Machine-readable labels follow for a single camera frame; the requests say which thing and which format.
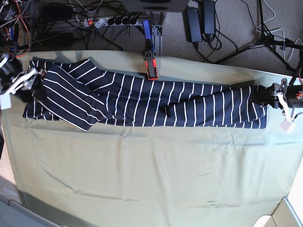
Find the navy white striped T-shirt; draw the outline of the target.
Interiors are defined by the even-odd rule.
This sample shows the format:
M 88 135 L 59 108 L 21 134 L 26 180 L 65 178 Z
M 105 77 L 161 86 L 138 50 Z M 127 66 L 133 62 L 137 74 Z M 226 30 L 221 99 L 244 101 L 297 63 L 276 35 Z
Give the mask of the navy white striped T-shirt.
M 46 71 L 43 101 L 26 104 L 23 117 L 66 121 L 82 131 L 96 123 L 132 127 L 234 127 L 264 129 L 267 108 L 251 101 L 264 89 L 151 81 L 101 70 L 90 59 L 73 64 L 33 60 Z

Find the black tripod stand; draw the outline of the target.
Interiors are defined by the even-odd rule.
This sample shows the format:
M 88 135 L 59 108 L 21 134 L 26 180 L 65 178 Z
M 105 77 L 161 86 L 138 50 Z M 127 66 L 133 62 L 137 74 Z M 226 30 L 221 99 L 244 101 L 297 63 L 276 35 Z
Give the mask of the black tripod stand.
M 225 62 L 226 60 L 229 60 L 245 51 L 251 50 L 254 47 L 260 46 L 260 47 L 266 47 L 269 50 L 272 51 L 272 53 L 285 65 L 287 70 L 290 70 L 293 72 L 293 76 L 291 80 L 289 81 L 289 85 L 292 86 L 298 79 L 302 79 L 301 73 L 303 68 L 303 45 L 302 44 L 296 44 L 295 42 L 286 39 L 286 38 L 280 38 L 281 41 L 275 40 L 275 36 L 272 34 L 272 32 L 267 28 L 265 25 L 264 19 L 263 19 L 263 8 L 262 8 L 262 1 L 258 1 L 258 7 L 259 7 L 259 16 L 260 16 L 260 26 L 261 26 L 261 32 L 260 32 L 260 38 L 255 43 L 246 46 L 245 48 L 242 48 L 241 50 L 237 50 L 235 53 L 232 53 L 218 61 L 215 62 L 215 64 L 220 64 Z M 281 50 L 285 50 L 286 48 L 293 48 L 300 51 L 300 60 L 296 67 L 296 69 L 291 68 L 291 66 L 284 60 L 282 56 L 278 54 L 276 51 L 276 47 L 279 46 Z

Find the black power adapter right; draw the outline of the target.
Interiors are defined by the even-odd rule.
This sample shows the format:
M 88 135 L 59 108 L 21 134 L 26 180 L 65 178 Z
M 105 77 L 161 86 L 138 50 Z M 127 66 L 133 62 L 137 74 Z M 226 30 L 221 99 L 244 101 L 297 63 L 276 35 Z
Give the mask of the black power adapter right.
M 201 2 L 201 25 L 202 34 L 206 42 L 211 42 L 215 35 L 215 3 L 213 0 Z

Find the black power adapter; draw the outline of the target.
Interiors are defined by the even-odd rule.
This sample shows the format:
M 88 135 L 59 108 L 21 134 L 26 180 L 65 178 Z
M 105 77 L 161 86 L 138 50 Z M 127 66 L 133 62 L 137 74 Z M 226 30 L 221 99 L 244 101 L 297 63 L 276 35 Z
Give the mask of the black power adapter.
M 187 41 L 190 43 L 201 42 L 202 36 L 198 8 L 187 7 L 184 11 L 183 19 Z
M 213 0 L 201 2 L 201 25 L 202 34 L 206 42 L 211 42 L 215 35 L 215 3 Z

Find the black power adapter left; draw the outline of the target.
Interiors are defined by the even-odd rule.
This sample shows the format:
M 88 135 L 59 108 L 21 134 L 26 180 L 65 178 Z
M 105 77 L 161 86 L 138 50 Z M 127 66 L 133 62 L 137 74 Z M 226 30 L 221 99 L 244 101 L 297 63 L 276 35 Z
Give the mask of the black power adapter left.
M 187 41 L 190 43 L 201 42 L 202 36 L 198 8 L 187 7 L 184 11 L 183 19 Z

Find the grey power strip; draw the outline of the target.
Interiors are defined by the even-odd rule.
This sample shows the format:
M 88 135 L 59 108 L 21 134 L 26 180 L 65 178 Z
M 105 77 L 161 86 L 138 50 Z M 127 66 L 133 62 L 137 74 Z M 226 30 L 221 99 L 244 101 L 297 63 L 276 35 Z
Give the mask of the grey power strip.
M 81 22 L 84 27 L 100 29 L 103 27 L 115 26 L 142 26 L 142 19 L 137 16 L 126 17 L 97 17 L 84 19 Z

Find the blue orange centre clamp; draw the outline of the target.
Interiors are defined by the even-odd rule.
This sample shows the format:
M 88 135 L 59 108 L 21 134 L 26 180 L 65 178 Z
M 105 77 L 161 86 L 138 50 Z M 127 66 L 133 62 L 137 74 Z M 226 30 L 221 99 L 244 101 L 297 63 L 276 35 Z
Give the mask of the blue orange centre clamp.
M 145 61 L 147 69 L 147 79 L 148 80 L 157 80 L 158 73 L 156 68 L 156 60 L 154 58 L 154 47 L 152 42 L 152 34 L 149 20 L 143 20 L 143 32 L 145 37 L 145 50 L 143 51 L 143 59 Z

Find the light green table cloth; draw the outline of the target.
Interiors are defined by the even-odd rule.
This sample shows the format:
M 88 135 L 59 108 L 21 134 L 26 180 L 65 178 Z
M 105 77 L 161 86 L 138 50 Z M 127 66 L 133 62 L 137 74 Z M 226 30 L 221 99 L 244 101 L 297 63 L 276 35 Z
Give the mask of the light green table cloth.
M 303 119 L 265 129 L 119 127 L 2 113 L 21 203 L 69 227 L 250 227 L 274 212 L 303 157 Z

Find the black box under table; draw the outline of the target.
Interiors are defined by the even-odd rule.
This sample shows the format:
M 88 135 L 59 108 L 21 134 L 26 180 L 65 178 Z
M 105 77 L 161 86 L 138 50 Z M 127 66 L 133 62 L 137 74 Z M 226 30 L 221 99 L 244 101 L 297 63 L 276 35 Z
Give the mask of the black box under table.
M 120 0 L 129 12 L 182 12 L 190 0 Z

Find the aluminium profile post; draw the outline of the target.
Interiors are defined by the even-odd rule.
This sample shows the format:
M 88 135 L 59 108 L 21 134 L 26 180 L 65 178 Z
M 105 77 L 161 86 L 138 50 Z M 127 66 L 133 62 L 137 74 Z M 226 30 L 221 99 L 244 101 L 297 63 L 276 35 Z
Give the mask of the aluminium profile post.
M 146 12 L 150 25 L 151 25 L 151 37 L 155 55 L 162 55 L 163 50 L 163 24 L 167 12 Z

